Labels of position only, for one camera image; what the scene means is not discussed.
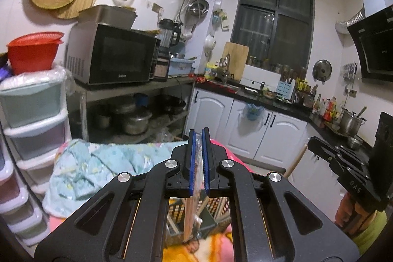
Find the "right hand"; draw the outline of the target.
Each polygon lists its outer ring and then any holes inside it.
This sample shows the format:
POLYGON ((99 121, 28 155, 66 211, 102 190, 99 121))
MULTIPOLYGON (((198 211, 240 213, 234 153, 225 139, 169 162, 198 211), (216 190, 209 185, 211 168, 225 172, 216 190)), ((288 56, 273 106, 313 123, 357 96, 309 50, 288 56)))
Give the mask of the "right hand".
POLYGON ((335 224, 344 233, 355 235, 365 230, 376 217, 376 212, 367 212, 350 193, 346 193, 342 198, 335 215, 335 224))

